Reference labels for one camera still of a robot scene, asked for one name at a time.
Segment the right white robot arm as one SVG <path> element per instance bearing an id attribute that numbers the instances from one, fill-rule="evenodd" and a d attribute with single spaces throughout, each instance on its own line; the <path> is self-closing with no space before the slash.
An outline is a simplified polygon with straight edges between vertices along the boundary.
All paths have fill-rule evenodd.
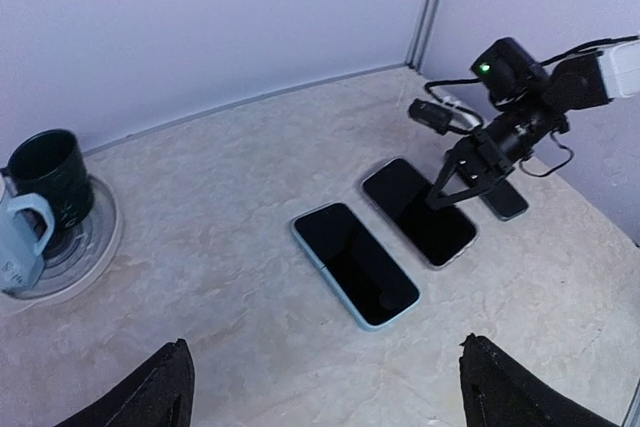
<path id="1" fill-rule="evenodd" d="M 471 64 L 472 83 L 487 89 L 498 116 L 458 130 L 426 196 L 432 209 L 487 194 L 522 169 L 544 137 L 569 130 L 567 114 L 610 104 L 639 92 L 639 38 L 605 38 L 546 61 L 515 39 L 495 41 Z"/>

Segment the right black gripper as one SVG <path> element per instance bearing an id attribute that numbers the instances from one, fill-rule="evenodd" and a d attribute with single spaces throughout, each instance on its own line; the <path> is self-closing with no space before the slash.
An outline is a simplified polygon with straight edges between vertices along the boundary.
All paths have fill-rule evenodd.
<path id="1" fill-rule="evenodd" d="M 513 162 L 484 129 L 474 129 L 447 152 L 447 159 L 436 180 L 430 184 L 427 205 L 433 210 L 489 192 L 513 172 Z M 454 174 L 469 186 L 447 194 L 445 186 Z"/>

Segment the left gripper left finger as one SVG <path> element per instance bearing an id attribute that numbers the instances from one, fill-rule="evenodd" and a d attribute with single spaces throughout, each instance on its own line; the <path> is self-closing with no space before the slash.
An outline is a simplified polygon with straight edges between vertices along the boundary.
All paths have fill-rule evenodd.
<path id="1" fill-rule="evenodd" d="M 62 426 L 189 426 L 195 368 L 184 339 L 169 342 Z"/>

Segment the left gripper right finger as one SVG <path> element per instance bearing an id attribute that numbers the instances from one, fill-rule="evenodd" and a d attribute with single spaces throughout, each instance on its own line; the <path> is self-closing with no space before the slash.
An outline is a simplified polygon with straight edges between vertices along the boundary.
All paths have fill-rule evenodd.
<path id="1" fill-rule="evenodd" d="M 611 426 L 561 395 L 485 336 L 462 343 L 460 385 L 468 426 Z"/>

